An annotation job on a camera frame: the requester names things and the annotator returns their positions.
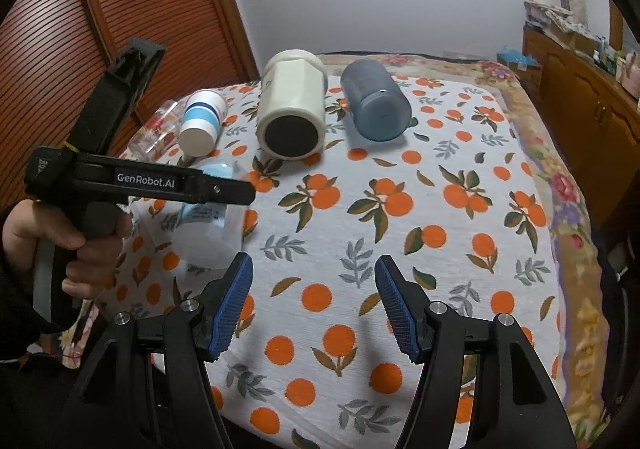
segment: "wooden cabinet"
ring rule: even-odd
[[[636,102],[613,77],[527,28],[523,52],[543,65],[533,102],[585,196],[591,221],[606,225],[613,212],[620,214],[640,172]]]
[[[580,68],[565,73],[569,75],[567,92],[554,127],[563,130],[557,136],[558,144],[574,176],[581,178],[602,141],[604,130],[599,117],[607,94]]]
[[[601,125],[606,132],[598,141],[588,170],[580,177],[583,180],[580,188],[587,202],[596,202],[590,208],[595,223],[604,223],[615,210],[640,164],[638,130],[632,129],[615,105],[605,106],[602,112]]]
[[[23,195],[37,145],[62,145],[105,68],[130,37],[167,47],[112,153],[167,99],[257,79],[234,0],[17,0],[0,21],[0,206]]]
[[[567,65],[564,58],[554,52],[546,54],[546,64],[548,67],[543,68],[540,81],[538,111],[547,125],[556,127],[560,119],[560,108],[568,92]]]

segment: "cabinet handle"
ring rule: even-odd
[[[607,106],[603,106],[602,111],[600,112],[600,116],[598,117],[598,124],[600,127],[604,126],[604,114],[607,112]]]

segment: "metal screw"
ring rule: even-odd
[[[429,310],[431,310],[434,314],[441,315],[447,311],[447,305],[442,301],[434,301],[429,305]]]
[[[185,312],[194,312],[198,309],[198,306],[200,306],[200,303],[195,299],[187,299],[187,301],[182,301],[180,303],[180,308]]]
[[[505,326],[511,326],[513,324],[513,317],[509,314],[500,314],[498,315],[498,321]]]
[[[119,326],[127,324],[131,319],[131,314],[129,312],[120,312],[116,314],[116,317],[113,318],[113,322]]]

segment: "blue gripper pad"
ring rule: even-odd
[[[415,364],[420,356],[417,327],[414,316],[411,314],[407,303],[402,297],[398,283],[396,283],[395,280],[400,277],[402,282],[406,283],[406,281],[398,270],[398,267],[396,267],[396,264],[388,255],[383,255],[378,258],[375,265],[375,272],[376,287],[378,288],[382,304],[385,307],[386,316],[396,336],[398,347],[400,351],[408,355],[409,360]],[[420,286],[418,286],[418,290],[420,294],[422,294],[422,298],[424,298],[424,293]]]
[[[251,257],[242,253],[238,256],[225,273],[225,278],[231,277],[232,281],[212,320],[209,355],[214,361],[219,358],[220,353],[228,350],[242,306],[254,280],[254,262]]]

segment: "black mount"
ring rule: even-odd
[[[430,301],[417,283],[404,279],[388,255],[376,262],[376,285],[391,317],[398,307],[381,290],[393,281],[412,316],[412,349],[424,364],[411,412],[396,449],[447,449],[453,431],[465,354],[478,355],[474,406],[463,449],[575,449],[575,439],[551,379],[516,320],[461,317],[441,301]]]
[[[232,449],[204,361],[218,358],[219,353],[211,348],[214,318],[230,282],[247,259],[246,254],[238,254],[222,280],[212,281],[199,297],[188,299],[165,316],[136,321],[126,312],[116,315],[82,366],[53,447],[84,449],[91,439],[96,449]],[[412,357],[424,364],[396,449],[449,448],[465,353],[477,354],[479,362],[463,449],[575,449],[558,394],[511,315],[500,314],[492,321],[461,317],[446,304],[430,301],[420,286],[407,282],[391,257],[382,256],[376,262],[376,284],[381,271],[390,274],[417,320],[414,333],[420,349]],[[385,298],[382,301],[389,315],[389,303]],[[152,352],[164,352],[175,431],[171,441],[162,440],[158,428]],[[69,432],[73,436],[65,437]]]

